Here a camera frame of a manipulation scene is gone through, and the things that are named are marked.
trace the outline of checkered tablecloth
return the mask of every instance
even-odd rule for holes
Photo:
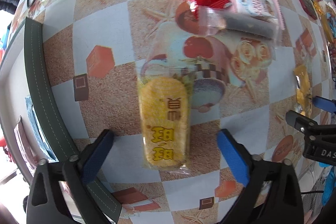
[[[242,185],[235,182],[217,148],[220,128],[228,128],[251,154],[260,154],[265,160],[271,160],[280,141],[291,135],[293,150],[287,157],[298,177],[313,164],[302,157],[303,135],[287,126],[284,116],[296,104],[293,69],[300,64],[306,64],[313,96],[331,98],[330,60],[320,21],[305,13],[299,0],[278,0],[286,25],[280,45],[268,46],[268,62],[251,68],[254,75],[243,79],[233,72],[232,60],[239,56],[243,41],[251,42],[250,37],[197,35],[194,19],[187,15],[182,21],[177,19],[184,1],[37,0],[27,9],[21,0],[11,27],[13,32],[25,16],[43,23],[49,81],[78,149],[93,142],[105,128],[115,131],[115,143],[99,178],[124,203],[121,224],[213,224],[221,220]],[[309,49],[298,40],[305,29],[313,41]],[[211,77],[200,64],[195,80],[190,175],[146,169],[137,94],[139,68],[160,58],[197,62],[184,47],[187,41],[196,40],[204,47],[202,52],[211,49],[212,56],[206,62]],[[258,50],[257,42],[251,45]],[[103,62],[91,71],[95,64],[92,55],[105,51],[112,51],[113,62]],[[78,96],[73,82],[77,75],[83,75],[76,82],[78,88],[88,85]],[[330,121],[328,113],[314,107],[312,118],[318,123]],[[257,202],[265,195],[266,190]]]

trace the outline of gold snack package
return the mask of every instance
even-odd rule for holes
[[[309,82],[306,66],[303,64],[297,66],[294,69],[294,75],[297,81],[296,101],[298,103],[298,107],[296,109],[296,112],[310,118],[312,111],[312,104],[311,104],[312,89]]]
[[[145,166],[187,173],[193,76],[162,73],[138,80]]]

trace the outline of orange cube print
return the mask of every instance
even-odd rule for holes
[[[86,59],[87,75],[104,78],[114,65],[112,49],[96,45]]]
[[[235,181],[222,181],[215,189],[215,197],[225,198],[236,190]]]

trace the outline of metal bolt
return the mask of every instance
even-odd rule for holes
[[[288,166],[292,165],[292,162],[289,159],[284,159],[283,163]]]
[[[40,161],[39,161],[39,165],[45,165],[45,164],[47,164],[48,163],[48,161],[46,160],[46,159],[41,159]]]
[[[78,159],[79,159],[78,155],[72,155],[69,157],[69,161],[76,161]]]
[[[252,155],[252,159],[256,161],[261,161],[263,158],[260,155]]]

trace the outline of blue gripper pad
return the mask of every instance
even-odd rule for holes
[[[312,103],[315,107],[323,109],[327,112],[330,112],[330,113],[336,112],[335,101],[328,100],[320,96],[315,96],[312,99]]]
[[[107,154],[111,150],[113,138],[113,132],[109,131],[83,165],[81,180],[84,185],[95,180],[99,169],[103,165]]]
[[[222,131],[219,131],[217,134],[217,145],[229,165],[232,174],[235,176],[236,181],[246,187],[250,180],[248,165]]]

